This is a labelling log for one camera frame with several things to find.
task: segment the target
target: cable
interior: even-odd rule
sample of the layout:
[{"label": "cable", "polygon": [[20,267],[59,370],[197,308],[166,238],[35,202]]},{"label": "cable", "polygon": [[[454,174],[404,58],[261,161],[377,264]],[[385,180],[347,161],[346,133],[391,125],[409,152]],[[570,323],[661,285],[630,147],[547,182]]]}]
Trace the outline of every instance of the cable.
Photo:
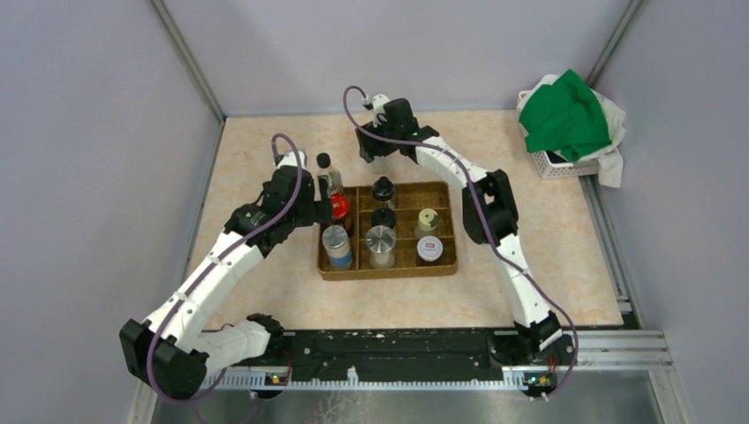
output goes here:
[{"label": "cable", "polygon": [[[277,149],[276,149],[276,140],[277,139],[284,139],[287,143],[289,143],[289,146],[291,147],[291,151],[294,153],[294,158],[297,160],[297,181],[294,185],[294,191],[291,193],[291,198],[289,201],[284,205],[284,208],[281,209],[278,214],[270,218],[266,223],[261,225],[260,227],[256,228],[254,231],[251,231],[249,234],[244,236],[243,238],[235,241],[231,246],[227,247],[226,250],[221,252],[218,255],[218,260],[222,261],[226,256],[228,256],[231,252],[234,251],[239,246],[242,246],[247,242],[247,240],[252,239],[253,237],[257,236],[258,234],[262,233],[263,231],[270,228],[273,224],[277,223],[281,218],[286,215],[287,212],[289,212],[289,209],[294,205],[294,202],[297,199],[297,196],[299,196],[299,190],[302,186],[302,160],[301,157],[299,157],[299,150],[297,149],[297,146],[294,144],[294,142],[285,134],[278,133],[273,136],[271,139],[271,148],[274,153],[274,157],[277,156]],[[206,278],[208,274],[216,267],[215,262],[209,263],[209,265],[198,275],[197,278],[195,278],[195,281],[190,284],[189,287],[187,287],[187,290],[185,290],[185,297],[189,297],[190,294],[192,294],[195,289],[198,287],[198,285]],[[210,385],[203,393],[201,393],[198,396],[191,397],[189,399],[175,399],[173,397],[170,397],[164,391],[161,387],[159,387],[158,383],[156,382],[156,378],[154,375],[154,352],[156,350],[157,341],[161,339],[161,335],[166,329],[166,326],[169,325],[171,322],[171,319],[174,317],[175,314],[177,314],[177,311],[179,310],[179,307],[181,307],[185,302],[182,299],[178,299],[177,302],[175,302],[174,306],[171,307],[171,310],[166,314],[166,317],[164,317],[161,325],[159,325],[158,329],[156,330],[156,333],[154,333],[154,337],[151,339],[151,343],[148,345],[148,355],[146,356],[146,373],[148,374],[148,384],[151,386],[151,388],[156,392],[156,395],[159,397],[159,399],[162,402],[165,402],[167,404],[171,405],[192,405],[194,406],[195,410],[197,411],[197,403],[199,400],[203,399],[205,396],[213,392],[213,390],[216,388],[218,383],[221,382],[221,379],[223,378],[223,375],[226,373],[226,368],[221,371],[221,374],[216,378],[216,381],[213,382],[213,384]],[[199,420],[203,423],[205,423],[205,420],[202,419],[202,417],[198,414],[197,415]],[[252,419],[251,417],[247,417],[246,420],[242,422],[249,422],[248,420]]]},{"label": "cable", "polygon": [[484,229],[484,232],[487,235],[487,240],[489,242],[489,245],[492,248],[492,252],[494,252],[494,255],[504,263],[510,265],[514,269],[516,269],[519,273],[523,274],[528,282],[531,284],[531,286],[541,295],[541,297],[546,300],[547,303],[549,303],[553,308],[555,308],[557,311],[559,311],[560,314],[564,317],[564,319],[567,320],[567,322],[570,324],[570,329],[572,330],[572,339],[575,342],[573,354],[572,354],[572,362],[570,364],[569,369],[567,370],[567,373],[564,374],[564,377],[562,377],[562,381],[559,382],[559,384],[556,386],[554,390],[551,391],[545,398],[547,400],[551,399],[555,394],[562,389],[566,384],[567,381],[570,378],[570,375],[572,375],[572,370],[575,368],[575,365],[578,362],[578,346],[579,346],[579,338],[578,338],[578,329],[575,327],[575,323],[572,322],[572,318],[567,314],[562,307],[560,307],[554,300],[552,300],[536,283],[535,279],[527,273],[522,267],[520,267],[517,263],[514,261],[511,261],[507,259],[506,257],[502,256],[502,254],[497,251],[497,244],[494,240],[494,235],[492,234],[491,230],[489,229],[489,224],[487,222],[487,218],[484,216],[483,210],[481,209],[481,204],[479,201],[479,195],[476,193],[476,188],[473,184],[473,181],[471,180],[471,174],[468,171],[468,169],[461,163],[455,155],[453,155],[450,151],[442,150],[441,148],[437,148],[435,146],[431,146],[428,144],[424,144],[418,141],[409,141],[409,140],[395,140],[395,139],[389,139],[386,137],[379,136],[377,134],[372,134],[371,132],[367,131],[365,128],[363,128],[361,125],[359,125],[358,122],[356,122],[356,119],[353,118],[351,112],[349,111],[348,102],[346,101],[346,97],[348,96],[349,92],[351,90],[358,91],[363,98],[367,98],[367,93],[364,92],[364,90],[359,86],[349,86],[344,90],[344,112],[346,116],[349,118],[349,121],[362,133],[364,133],[366,136],[371,137],[375,140],[384,141],[386,143],[393,143],[393,144],[400,144],[404,146],[416,146],[421,148],[431,148],[433,150],[437,150],[439,152],[443,152],[445,155],[447,155],[450,159],[453,160],[453,162],[460,168],[461,171],[465,174],[465,180],[466,185],[468,186],[468,190],[471,192],[471,197],[473,198],[473,204],[476,206],[476,212],[479,215],[479,220],[481,221],[481,226]]}]

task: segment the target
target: metal frame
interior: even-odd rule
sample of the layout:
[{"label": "metal frame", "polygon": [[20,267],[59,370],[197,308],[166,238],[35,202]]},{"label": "metal frame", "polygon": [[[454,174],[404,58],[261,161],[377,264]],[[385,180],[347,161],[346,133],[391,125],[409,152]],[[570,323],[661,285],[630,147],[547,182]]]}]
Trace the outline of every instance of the metal frame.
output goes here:
[{"label": "metal frame", "polygon": [[647,0],[631,0],[627,5],[622,18],[617,24],[617,28],[614,29],[614,33],[606,43],[606,47],[603,48],[601,55],[598,56],[598,60],[595,61],[593,69],[587,76],[586,81],[590,87],[594,87],[598,82],[598,79],[601,77],[604,68],[606,68],[606,65],[609,64],[609,61],[614,52],[617,51],[619,43],[624,39],[624,35],[627,33],[627,31],[629,31],[632,22],[634,22],[635,18],[637,18],[638,13],[642,10],[642,7],[646,3]]},{"label": "metal frame", "polygon": [[580,186],[586,199],[590,217],[593,220],[595,235],[601,246],[601,253],[609,271],[614,294],[617,296],[619,311],[622,313],[624,323],[636,325],[636,328],[644,328],[644,317],[639,307],[637,296],[632,289],[632,280],[629,271],[624,264],[622,249],[619,246],[614,224],[609,215],[609,209],[603,199],[601,186],[596,176],[580,177]]},{"label": "metal frame", "polygon": [[[633,20],[638,16],[642,6],[647,0],[631,0],[624,12],[623,17],[611,35],[597,63],[590,72],[587,81],[591,86],[601,76],[606,64],[616,51],[622,38],[631,27]],[[202,207],[208,194],[208,186],[216,163],[219,140],[223,133],[226,115],[223,113],[216,96],[210,88],[200,67],[197,65],[184,38],[179,32],[174,19],[163,4],[163,0],[148,0],[156,17],[162,24],[165,33],[170,38],[174,50],[178,54],[180,62],[190,76],[193,84],[200,93],[203,101],[211,109],[220,123],[219,133],[216,139],[216,151],[213,164],[208,170],[205,178],[206,184],[201,188],[203,202],[196,217],[196,223],[190,237],[188,249],[185,255],[184,275],[188,272],[190,257],[197,235],[202,215]],[[670,352],[665,338],[660,330],[643,330],[645,322],[639,303],[632,288],[630,275],[624,265],[624,258],[617,242],[616,233],[611,222],[609,212],[602,197],[601,187],[593,177],[583,177],[580,184],[586,198],[586,203],[594,223],[596,235],[601,245],[601,251],[607,263],[614,293],[617,296],[619,309],[622,312],[626,328],[628,329],[586,329],[579,332],[579,364],[576,372],[588,371],[632,371],[647,370],[654,389],[654,395],[661,408],[663,420],[666,424],[691,423],[688,404],[685,401],[683,391],[678,383],[677,375],[670,357]],[[520,389],[520,375],[525,372],[543,371],[545,367],[504,367],[507,375],[502,382],[465,382],[465,383],[371,383],[359,382],[358,376],[349,375],[345,382],[308,382],[293,384],[292,390],[517,390]],[[219,390],[268,390],[264,379],[261,379],[262,371],[253,371],[245,367],[233,368],[227,371],[227,376],[217,386]],[[209,377],[205,382],[213,382]],[[132,396],[131,407],[126,422],[134,424],[150,423],[156,405],[156,394],[143,382],[137,381]]]},{"label": "metal frame", "polygon": [[211,112],[213,112],[216,119],[222,124],[225,123],[226,114],[223,113],[221,105],[218,104],[216,95],[214,95],[205,75],[203,75],[198,63],[195,61],[193,53],[187,47],[185,38],[179,32],[179,28],[177,28],[177,24],[171,17],[169,9],[167,9],[163,0],[148,0],[148,4],[151,6],[154,15],[159,19],[159,23],[162,25],[166,36],[169,38],[174,51],[179,57],[179,61],[185,67],[185,71],[187,72],[187,75],[190,76],[190,80],[198,90],[200,97],[211,109]]}]

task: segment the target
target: metal lid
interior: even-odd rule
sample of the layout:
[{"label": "metal lid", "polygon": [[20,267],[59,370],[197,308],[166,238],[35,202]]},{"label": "metal lid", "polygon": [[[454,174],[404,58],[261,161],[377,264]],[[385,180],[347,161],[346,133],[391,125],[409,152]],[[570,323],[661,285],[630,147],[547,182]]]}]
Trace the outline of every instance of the metal lid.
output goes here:
[{"label": "metal lid", "polygon": [[437,226],[439,216],[434,209],[426,208],[419,212],[419,228],[422,231],[432,231]]},{"label": "metal lid", "polygon": [[349,235],[344,227],[340,225],[331,225],[322,232],[322,245],[326,249],[337,249],[349,241]]},{"label": "metal lid", "polygon": [[372,226],[384,225],[388,228],[396,227],[396,213],[391,208],[378,208],[372,212]]},{"label": "metal lid", "polygon": [[389,201],[396,195],[396,187],[387,177],[380,177],[372,184],[372,197],[376,201]]},{"label": "metal lid", "polygon": [[367,247],[376,254],[386,254],[396,246],[396,233],[384,225],[377,225],[367,231]]},{"label": "metal lid", "polygon": [[440,239],[435,236],[422,237],[416,244],[416,253],[427,262],[434,262],[443,255],[444,247]]}]

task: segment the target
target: white lid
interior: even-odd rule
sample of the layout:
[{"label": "white lid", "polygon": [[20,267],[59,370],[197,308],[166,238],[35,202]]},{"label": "white lid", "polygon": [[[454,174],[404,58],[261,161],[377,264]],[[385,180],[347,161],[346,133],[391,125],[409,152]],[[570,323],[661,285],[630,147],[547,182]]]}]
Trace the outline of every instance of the white lid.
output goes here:
[{"label": "white lid", "polygon": [[443,243],[435,236],[422,237],[416,245],[416,253],[427,262],[434,262],[443,255]]}]

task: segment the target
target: red bottle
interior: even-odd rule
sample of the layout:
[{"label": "red bottle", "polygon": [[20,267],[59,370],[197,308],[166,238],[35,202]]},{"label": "red bottle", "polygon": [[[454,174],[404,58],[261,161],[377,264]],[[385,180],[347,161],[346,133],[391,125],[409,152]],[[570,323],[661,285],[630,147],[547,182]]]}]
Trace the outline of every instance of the red bottle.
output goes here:
[{"label": "red bottle", "polygon": [[330,196],[333,203],[333,223],[344,227],[349,237],[353,234],[353,221],[351,218],[351,203],[342,194]]}]

